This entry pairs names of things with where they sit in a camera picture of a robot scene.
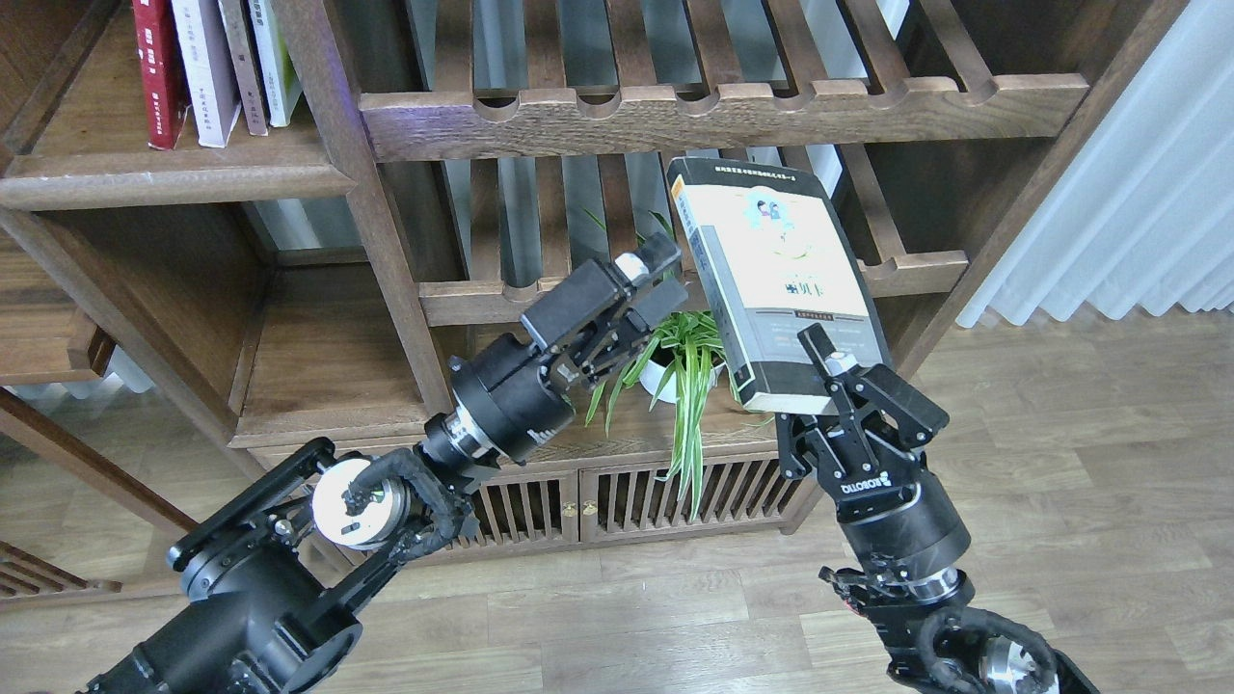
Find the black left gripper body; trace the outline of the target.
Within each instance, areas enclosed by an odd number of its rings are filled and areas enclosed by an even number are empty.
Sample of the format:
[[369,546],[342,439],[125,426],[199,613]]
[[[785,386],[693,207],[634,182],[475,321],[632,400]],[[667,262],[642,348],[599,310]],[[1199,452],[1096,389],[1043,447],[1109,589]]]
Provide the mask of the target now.
[[575,416],[568,391],[631,363],[653,330],[684,303],[668,277],[631,285],[613,262],[590,261],[526,311],[529,342],[500,335],[471,361],[450,361],[457,409],[448,417],[448,461],[524,458]]

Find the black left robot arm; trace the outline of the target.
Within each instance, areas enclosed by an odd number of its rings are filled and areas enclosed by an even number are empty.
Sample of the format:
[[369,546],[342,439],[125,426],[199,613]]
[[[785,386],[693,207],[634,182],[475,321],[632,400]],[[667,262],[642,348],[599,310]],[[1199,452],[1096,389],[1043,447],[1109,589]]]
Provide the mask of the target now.
[[450,361],[457,409],[371,457],[310,440],[169,550],[188,606],[88,693],[305,693],[362,637],[359,611],[402,567],[478,532],[471,496],[575,417],[568,394],[634,359],[684,301],[669,233],[582,263],[500,335]]

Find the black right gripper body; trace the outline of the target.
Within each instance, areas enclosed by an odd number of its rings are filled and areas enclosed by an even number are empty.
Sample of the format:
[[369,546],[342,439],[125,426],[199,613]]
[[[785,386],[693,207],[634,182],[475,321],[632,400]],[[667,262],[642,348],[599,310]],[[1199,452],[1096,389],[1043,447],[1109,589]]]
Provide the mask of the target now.
[[781,473],[814,479],[832,496],[869,575],[927,579],[948,571],[971,540],[923,447],[951,417],[884,364],[818,372],[837,412],[776,417]]

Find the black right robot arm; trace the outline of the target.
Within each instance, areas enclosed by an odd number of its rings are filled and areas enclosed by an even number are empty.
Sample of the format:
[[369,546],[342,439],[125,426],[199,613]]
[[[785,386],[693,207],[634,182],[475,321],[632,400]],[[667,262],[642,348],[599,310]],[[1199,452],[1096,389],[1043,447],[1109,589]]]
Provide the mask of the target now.
[[779,462],[834,500],[860,566],[821,568],[821,580],[876,629],[891,680],[921,693],[1093,693],[1034,629],[971,606],[956,566],[971,537],[923,451],[951,417],[886,366],[837,351],[819,324],[798,342],[835,412],[780,414]]

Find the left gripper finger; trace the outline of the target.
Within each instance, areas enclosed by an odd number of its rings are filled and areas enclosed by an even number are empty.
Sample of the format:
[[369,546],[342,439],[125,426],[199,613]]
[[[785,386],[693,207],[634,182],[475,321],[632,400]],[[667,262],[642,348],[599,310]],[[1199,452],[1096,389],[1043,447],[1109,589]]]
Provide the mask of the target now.
[[682,251],[669,233],[649,233],[638,249],[618,254],[615,267],[631,285],[644,285],[659,280],[679,264],[680,259]]

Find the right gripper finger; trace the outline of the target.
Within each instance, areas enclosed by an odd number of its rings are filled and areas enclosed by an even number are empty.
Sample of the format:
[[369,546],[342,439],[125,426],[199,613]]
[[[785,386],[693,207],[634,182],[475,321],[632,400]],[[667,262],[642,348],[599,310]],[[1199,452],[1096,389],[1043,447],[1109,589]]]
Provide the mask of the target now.
[[856,358],[849,352],[839,351],[819,322],[798,331],[797,338],[823,382],[832,382],[860,369]]

